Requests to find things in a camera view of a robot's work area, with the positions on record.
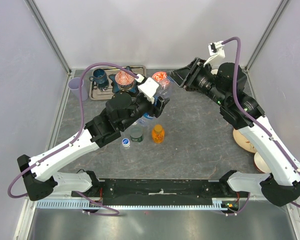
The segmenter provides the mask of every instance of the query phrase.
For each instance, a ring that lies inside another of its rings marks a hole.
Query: gray tabletop
[[[168,69],[148,69],[152,76]],[[77,70],[75,77],[83,71]],[[88,73],[85,77],[89,85]],[[99,115],[105,100],[88,99],[83,103],[85,122]],[[79,130],[78,99],[70,92],[57,144]],[[163,143],[152,141],[151,130],[161,124],[165,130]],[[197,92],[186,92],[173,85],[170,102],[162,115],[144,128],[142,143],[131,143],[127,157],[120,151],[122,137],[68,164],[61,172],[75,173],[79,169],[94,171],[99,178],[147,179],[218,179],[229,170],[257,173],[254,155],[240,148],[233,139],[233,127],[219,113],[219,107]]]

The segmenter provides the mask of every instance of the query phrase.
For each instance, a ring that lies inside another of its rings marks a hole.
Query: clear water bottle
[[[148,113],[145,113],[141,118],[138,119],[137,123],[143,127],[146,127],[152,122],[153,119],[153,116],[149,116]]]
[[[137,159],[136,150],[131,146],[131,142],[128,138],[122,139],[120,151],[123,156],[123,160],[128,163],[134,163]]]

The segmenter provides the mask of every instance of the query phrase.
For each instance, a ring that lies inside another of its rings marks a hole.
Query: mug
[[[109,87],[109,81],[105,70],[98,68],[92,72],[92,76],[89,77],[91,82],[95,82],[97,84],[97,88],[100,91],[105,91]]]

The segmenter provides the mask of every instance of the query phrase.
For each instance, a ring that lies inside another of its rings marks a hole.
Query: wall
[[[66,73],[23,0],[0,0],[0,240],[13,238],[23,199],[7,189],[17,157],[45,150]],[[20,180],[12,192],[25,192]]]
[[[273,128],[300,161],[300,0],[290,1],[249,75]]]
[[[248,62],[280,0],[35,0],[72,68],[97,62],[177,68],[239,36]],[[226,61],[235,59],[235,43]]]

